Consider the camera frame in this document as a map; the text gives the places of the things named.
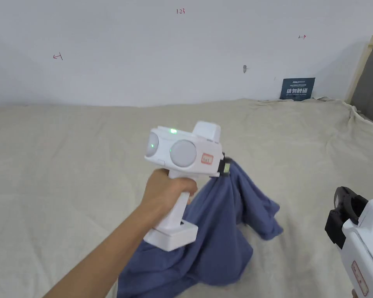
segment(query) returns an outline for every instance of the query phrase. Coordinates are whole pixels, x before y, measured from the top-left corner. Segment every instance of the red handwritten mark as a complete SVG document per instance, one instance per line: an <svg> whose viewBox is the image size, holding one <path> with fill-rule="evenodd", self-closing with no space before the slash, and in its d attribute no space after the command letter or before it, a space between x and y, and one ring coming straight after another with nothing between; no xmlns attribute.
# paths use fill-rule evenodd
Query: red handwritten mark
<svg viewBox="0 0 373 298"><path fill-rule="evenodd" d="M61 57L61 60L63 60L63 59L62 59L62 56L61 56L61 52L59 52L59 55L58 55L58 56L56 56L56 55L53 56L54 59L57 59L58 57Z"/></svg>

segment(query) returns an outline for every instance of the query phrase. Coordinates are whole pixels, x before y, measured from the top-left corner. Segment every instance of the hand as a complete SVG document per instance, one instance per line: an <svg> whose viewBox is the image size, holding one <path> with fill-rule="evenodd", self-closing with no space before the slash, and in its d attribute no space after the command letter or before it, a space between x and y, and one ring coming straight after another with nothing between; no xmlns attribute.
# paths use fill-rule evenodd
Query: hand
<svg viewBox="0 0 373 298"><path fill-rule="evenodd" d="M154 170L145 187L145 193L140 207L147 212L156 212L158 223L173 208L182 192L194 195L198 186L196 182L188 178L168 177L169 171L165 169Z"/></svg>

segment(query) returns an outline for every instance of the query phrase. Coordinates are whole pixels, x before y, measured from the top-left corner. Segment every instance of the controller grip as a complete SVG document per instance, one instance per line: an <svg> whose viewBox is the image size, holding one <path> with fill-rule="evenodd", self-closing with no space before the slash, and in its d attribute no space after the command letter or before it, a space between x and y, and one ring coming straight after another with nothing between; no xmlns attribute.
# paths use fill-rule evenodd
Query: controller grip
<svg viewBox="0 0 373 298"><path fill-rule="evenodd" d="M191 176L185 175L185 173L183 172L175 170L169 171L169 178L174 179L181 177L194 179ZM181 225L181 219L183 218L184 211L188 203L189 195L190 194L188 192L181 193L181 196L178 198L174 207L171 209L169 214L167 214L166 217L162 221L160 221L159 225L157 225L157 228L173 229Z"/></svg>

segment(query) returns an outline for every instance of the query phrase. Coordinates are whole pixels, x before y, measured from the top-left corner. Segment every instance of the blue cloth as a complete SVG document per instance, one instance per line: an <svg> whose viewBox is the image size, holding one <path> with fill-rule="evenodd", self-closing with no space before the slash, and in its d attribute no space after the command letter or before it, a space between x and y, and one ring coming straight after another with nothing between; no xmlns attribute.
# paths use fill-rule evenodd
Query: blue cloth
<svg viewBox="0 0 373 298"><path fill-rule="evenodd" d="M185 210L183 218L199 227L196 241L170 252L143 241L119 276L117 298L167 298L198 282L236 282L253 254L237 225L272 239L283 231L277 211L279 205L233 162L230 176L211 178Z"/></svg>

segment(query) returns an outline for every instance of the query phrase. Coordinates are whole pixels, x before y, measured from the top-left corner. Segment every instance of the fingers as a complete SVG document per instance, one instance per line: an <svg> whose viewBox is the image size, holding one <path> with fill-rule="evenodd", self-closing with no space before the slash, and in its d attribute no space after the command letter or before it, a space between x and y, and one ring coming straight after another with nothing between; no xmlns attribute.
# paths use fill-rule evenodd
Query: fingers
<svg viewBox="0 0 373 298"><path fill-rule="evenodd" d="M188 192L193 196L198 191L198 185L195 181L189 178L176 178L179 183L181 192Z"/></svg>

